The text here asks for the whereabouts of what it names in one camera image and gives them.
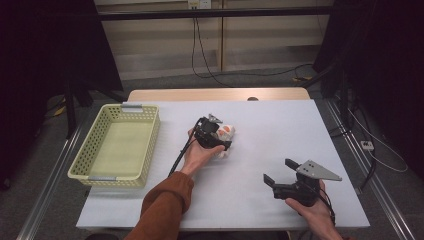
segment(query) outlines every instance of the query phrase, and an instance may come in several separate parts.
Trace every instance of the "brown sleeve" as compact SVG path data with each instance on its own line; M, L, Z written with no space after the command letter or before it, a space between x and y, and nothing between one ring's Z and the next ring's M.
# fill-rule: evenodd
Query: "brown sleeve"
M181 172L159 183L144 197L140 220L125 239L177 239L193 187L193 180Z

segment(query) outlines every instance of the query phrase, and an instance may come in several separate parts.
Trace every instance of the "power outlet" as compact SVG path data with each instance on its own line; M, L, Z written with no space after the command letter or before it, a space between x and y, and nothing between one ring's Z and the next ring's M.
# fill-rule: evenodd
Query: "power outlet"
M372 151L374 150L374 146L371 141L361 141L362 149Z
M212 3L211 0L200 0L199 1L199 9L211 9Z
M188 0L188 9L199 9L200 1L199 0Z

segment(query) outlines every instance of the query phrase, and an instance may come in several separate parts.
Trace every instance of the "white object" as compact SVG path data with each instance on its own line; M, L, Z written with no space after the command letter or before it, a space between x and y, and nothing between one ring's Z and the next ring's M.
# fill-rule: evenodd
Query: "white object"
M212 159L196 174L192 205L182 219L182 230L305 229L305 220L282 200L274 199L263 182L266 173L278 183L294 183L296 172L285 166L285 158L298 163L312 159L342 177L341 182L325 181L337 227L369 226L313 100L154 104L161 109L161 129L145 188L111 191L93 187L77 227L134 227L143 197L167 177L187 141L188 129L210 112L236 126L237 134L225 161Z

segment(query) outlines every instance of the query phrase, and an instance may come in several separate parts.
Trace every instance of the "black pole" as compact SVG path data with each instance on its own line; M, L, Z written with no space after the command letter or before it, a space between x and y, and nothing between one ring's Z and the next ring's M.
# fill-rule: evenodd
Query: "black pole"
M138 12L99 12L98 14L49 14L46 17L97 18L100 21L176 19L176 18L216 18L216 17L260 17L260 16L301 16L329 15L340 12L360 11L360 6L317 6L286 8L241 8L241 9L198 9Z

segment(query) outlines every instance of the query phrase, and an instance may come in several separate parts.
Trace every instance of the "right hand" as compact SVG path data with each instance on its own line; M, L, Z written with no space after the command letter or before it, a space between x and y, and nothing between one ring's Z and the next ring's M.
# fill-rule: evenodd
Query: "right hand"
M319 180L319 184L321 189L325 191L324 182ZM320 191L320 194L324 199L326 198L322 191ZM331 221L330 210L321 199L318 199L311 207L305 207L292 198L287 198L285 202L305 218L309 229L317 237L319 237L319 239L342 239L340 234L337 232L333 222Z
M193 129L191 129L188 132L188 135L190 136ZM225 147L224 145L219 145L211 149L203 148L197 140L192 137L190 139L192 143L190 144L190 147L187 149L186 153L184 154L184 166L180 170L180 172L187 174L190 177L193 177L194 174L196 174L197 171L200 170L206 163L216 154L224 151Z

